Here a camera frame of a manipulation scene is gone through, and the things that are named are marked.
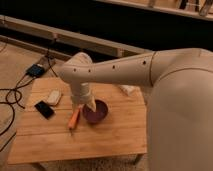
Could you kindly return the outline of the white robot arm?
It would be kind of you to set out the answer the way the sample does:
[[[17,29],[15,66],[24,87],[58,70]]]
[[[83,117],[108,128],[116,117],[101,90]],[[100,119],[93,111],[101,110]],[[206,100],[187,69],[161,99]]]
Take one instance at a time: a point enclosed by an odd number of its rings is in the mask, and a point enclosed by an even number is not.
[[[59,77],[76,105],[93,102],[92,82],[150,87],[149,171],[213,171],[213,52],[164,50],[100,63],[80,52]]]

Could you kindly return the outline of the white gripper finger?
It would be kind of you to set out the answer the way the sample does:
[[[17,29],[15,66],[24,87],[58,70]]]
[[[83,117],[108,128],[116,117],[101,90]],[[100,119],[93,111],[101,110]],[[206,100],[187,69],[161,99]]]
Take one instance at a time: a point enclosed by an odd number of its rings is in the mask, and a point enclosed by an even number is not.
[[[96,102],[95,102],[95,98],[92,97],[89,99],[89,101],[86,103],[86,105],[93,111],[96,111]]]

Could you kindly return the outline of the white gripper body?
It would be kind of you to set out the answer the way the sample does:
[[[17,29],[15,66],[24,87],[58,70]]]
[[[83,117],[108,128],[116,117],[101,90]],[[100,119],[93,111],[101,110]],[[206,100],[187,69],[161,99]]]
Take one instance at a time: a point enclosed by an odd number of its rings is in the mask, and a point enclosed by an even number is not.
[[[74,104],[87,104],[92,101],[92,91],[88,83],[76,83],[70,85],[71,100]]]

